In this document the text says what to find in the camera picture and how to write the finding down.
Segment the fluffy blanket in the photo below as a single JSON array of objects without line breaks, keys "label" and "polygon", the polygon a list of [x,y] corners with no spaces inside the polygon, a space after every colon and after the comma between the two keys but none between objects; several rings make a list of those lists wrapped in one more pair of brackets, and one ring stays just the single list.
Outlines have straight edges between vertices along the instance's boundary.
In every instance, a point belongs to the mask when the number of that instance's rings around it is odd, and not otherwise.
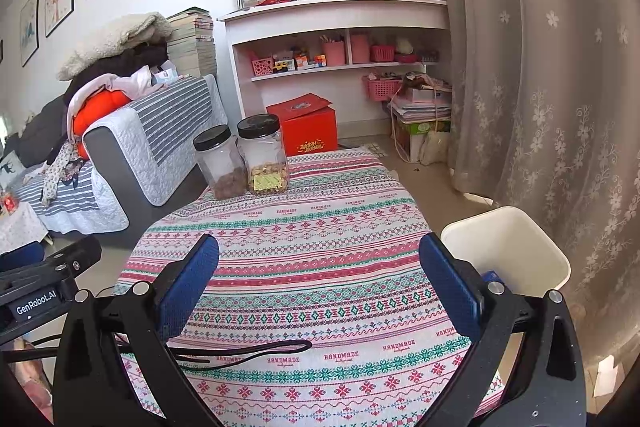
[{"label": "fluffy blanket", "polygon": [[158,12],[130,13],[119,17],[82,38],[62,64],[57,78],[69,80],[99,58],[115,57],[142,42],[158,44],[171,34],[172,29]]}]

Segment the floral lace curtain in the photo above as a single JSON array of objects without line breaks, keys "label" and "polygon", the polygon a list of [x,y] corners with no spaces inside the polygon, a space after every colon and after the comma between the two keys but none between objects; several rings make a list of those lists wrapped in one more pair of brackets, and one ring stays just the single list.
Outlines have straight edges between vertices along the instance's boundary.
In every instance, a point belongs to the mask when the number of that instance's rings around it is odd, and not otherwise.
[{"label": "floral lace curtain", "polygon": [[463,192],[522,208],[569,258],[585,362],[640,323],[640,0],[447,0]]}]

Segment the white bucket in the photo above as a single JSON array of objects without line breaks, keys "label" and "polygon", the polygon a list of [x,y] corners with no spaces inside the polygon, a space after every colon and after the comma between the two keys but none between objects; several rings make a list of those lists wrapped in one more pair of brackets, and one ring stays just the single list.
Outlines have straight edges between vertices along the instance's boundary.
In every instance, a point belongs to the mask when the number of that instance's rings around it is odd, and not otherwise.
[{"label": "white bucket", "polygon": [[542,297],[559,290],[571,265],[546,233],[519,208],[502,206],[447,225],[440,236],[456,259],[482,275],[494,270],[513,293]]}]

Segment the pink container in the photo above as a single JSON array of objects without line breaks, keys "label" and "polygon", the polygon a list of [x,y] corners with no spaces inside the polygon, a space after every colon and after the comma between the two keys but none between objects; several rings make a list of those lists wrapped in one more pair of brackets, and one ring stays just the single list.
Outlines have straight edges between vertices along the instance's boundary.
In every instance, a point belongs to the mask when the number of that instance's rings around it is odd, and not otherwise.
[{"label": "pink container", "polygon": [[395,46],[372,46],[371,58],[374,62],[393,62]]},{"label": "pink container", "polygon": [[351,57],[354,64],[367,64],[369,62],[369,36],[351,36]]},{"label": "pink container", "polygon": [[322,53],[326,58],[327,66],[344,66],[344,42],[323,42]]},{"label": "pink container", "polygon": [[374,102],[389,100],[402,86],[402,80],[382,80],[381,78],[371,80],[367,75],[362,77],[362,83],[367,96]]},{"label": "pink container", "polygon": [[254,67],[255,76],[263,76],[264,74],[273,73],[273,58],[259,58],[258,60],[251,61],[252,67]]}]

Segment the patterned tablecloth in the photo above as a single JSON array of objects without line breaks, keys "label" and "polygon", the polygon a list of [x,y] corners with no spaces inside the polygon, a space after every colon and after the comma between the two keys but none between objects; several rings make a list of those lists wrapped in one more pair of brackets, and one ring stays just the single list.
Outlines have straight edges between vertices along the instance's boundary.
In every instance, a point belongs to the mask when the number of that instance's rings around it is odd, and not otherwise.
[{"label": "patterned tablecloth", "polygon": [[27,201],[21,201],[15,212],[0,218],[0,255],[42,241],[49,233]]},{"label": "patterned tablecloth", "polygon": [[[153,280],[210,233],[220,264],[171,344],[314,343],[291,357],[188,373],[224,425],[412,426],[470,345],[420,268],[418,242],[429,227],[411,195],[366,150],[289,161],[284,194],[219,202],[207,191],[157,222],[116,292]],[[144,406],[159,412],[132,357],[126,367]],[[496,375],[480,410],[501,392]]]}]

